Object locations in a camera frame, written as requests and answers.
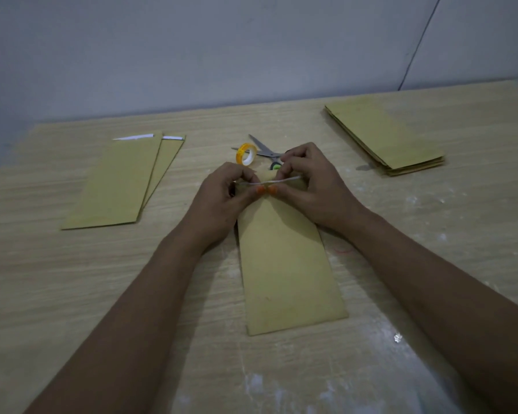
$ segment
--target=wall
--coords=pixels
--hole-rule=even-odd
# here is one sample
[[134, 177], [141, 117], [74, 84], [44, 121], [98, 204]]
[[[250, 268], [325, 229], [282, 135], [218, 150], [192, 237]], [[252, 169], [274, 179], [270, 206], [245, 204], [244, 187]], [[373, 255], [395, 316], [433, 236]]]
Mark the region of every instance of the wall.
[[518, 77], [518, 0], [440, 0], [403, 89]]
[[435, 2], [0, 0], [0, 147], [39, 120], [396, 90]]

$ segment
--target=person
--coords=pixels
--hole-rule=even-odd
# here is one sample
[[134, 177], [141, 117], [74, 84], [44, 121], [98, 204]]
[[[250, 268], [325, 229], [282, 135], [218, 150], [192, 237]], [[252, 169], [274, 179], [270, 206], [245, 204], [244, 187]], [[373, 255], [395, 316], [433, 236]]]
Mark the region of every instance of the person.
[[252, 170], [225, 163], [207, 176], [180, 223], [26, 413], [147, 411], [196, 263], [264, 194], [343, 235], [466, 381], [496, 409], [518, 413], [518, 305], [365, 208], [313, 143], [281, 160], [276, 179], [303, 173], [307, 191], [278, 183], [233, 197], [234, 180], [259, 182]]

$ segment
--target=wood grain surface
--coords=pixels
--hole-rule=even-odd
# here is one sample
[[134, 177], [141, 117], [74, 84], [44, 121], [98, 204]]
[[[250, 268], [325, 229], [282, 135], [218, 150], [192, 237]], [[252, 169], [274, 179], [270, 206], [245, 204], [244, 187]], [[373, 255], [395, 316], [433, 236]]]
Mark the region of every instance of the wood grain surface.
[[[380, 175], [327, 99], [36, 126], [0, 168], [0, 413], [43, 389], [248, 133], [274, 151], [316, 142], [369, 208], [518, 303], [518, 85], [375, 98], [446, 164]], [[154, 130], [186, 142], [141, 220], [60, 231], [107, 141]], [[154, 413], [486, 411], [363, 257], [322, 236], [349, 319], [249, 337], [231, 233], [195, 270]]]

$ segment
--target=forearm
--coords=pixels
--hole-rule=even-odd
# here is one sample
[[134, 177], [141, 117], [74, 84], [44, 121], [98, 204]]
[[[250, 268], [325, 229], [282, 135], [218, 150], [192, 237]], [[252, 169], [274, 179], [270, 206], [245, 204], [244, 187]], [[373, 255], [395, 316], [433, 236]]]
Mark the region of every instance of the forearm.
[[518, 305], [369, 211], [345, 234], [455, 368], [518, 407]]
[[27, 412], [147, 410], [202, 251], [183, 229], [173, 230]]

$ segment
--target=hand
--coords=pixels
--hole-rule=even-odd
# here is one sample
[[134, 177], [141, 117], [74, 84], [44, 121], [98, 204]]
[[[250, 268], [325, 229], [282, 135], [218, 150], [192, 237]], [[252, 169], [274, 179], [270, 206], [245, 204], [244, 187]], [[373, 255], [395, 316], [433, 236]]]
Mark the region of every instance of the hand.
[[224, 239], [241, 211], [265, 193], [264, 186], [259, 185], [232, 197], [233, 181], [240, 178], [250, 183], [260, 182], [253, 170], [234, 163], [224, 163], [209, 174], [177, 229], [182, 229], [203, 250]]
[[286, 179], [296, 171], [309, 179], [309, 187], [302, 191], [284, 183], [271, 184], [269, 194], [297, 208], [312, 222], [347, 235], [346, 230], [368, 212], [312, 142], [292, 148], [280, 160], [283, 165], [275, 180]]

